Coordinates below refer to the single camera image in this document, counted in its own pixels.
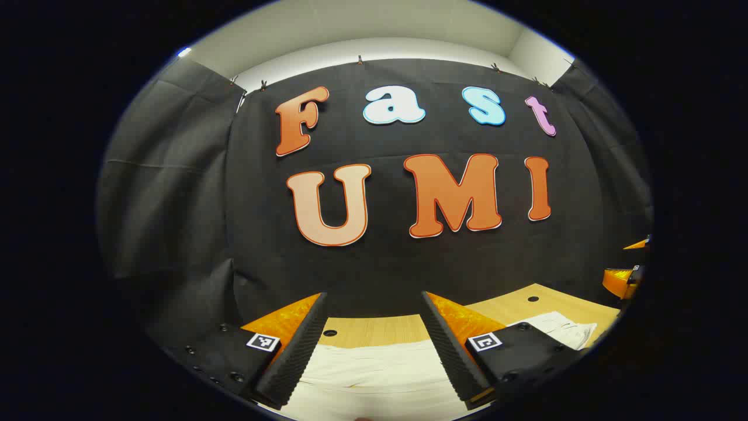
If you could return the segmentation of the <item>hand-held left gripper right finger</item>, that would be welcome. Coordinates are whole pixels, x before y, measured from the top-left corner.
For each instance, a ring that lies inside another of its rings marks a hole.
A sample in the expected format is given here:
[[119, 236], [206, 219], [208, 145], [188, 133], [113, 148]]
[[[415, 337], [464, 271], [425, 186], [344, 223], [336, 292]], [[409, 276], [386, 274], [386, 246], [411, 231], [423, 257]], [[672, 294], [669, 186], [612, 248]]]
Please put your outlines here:
[[420, 295], [422, 322], [468, 410], [531, 394], [583, 355], [531, 323], [507, 326], [428, 291]]

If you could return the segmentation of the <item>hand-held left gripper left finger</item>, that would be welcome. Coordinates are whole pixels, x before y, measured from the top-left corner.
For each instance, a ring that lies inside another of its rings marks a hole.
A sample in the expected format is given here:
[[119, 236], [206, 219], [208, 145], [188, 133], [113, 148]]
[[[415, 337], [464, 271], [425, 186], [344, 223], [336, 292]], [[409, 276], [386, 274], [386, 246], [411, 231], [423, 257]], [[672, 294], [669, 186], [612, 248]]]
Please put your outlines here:
[[243, 325], [223, 322], [165, 346], [201, 381], [248, 404], [288, 404], [328, 319], [320, 292]]

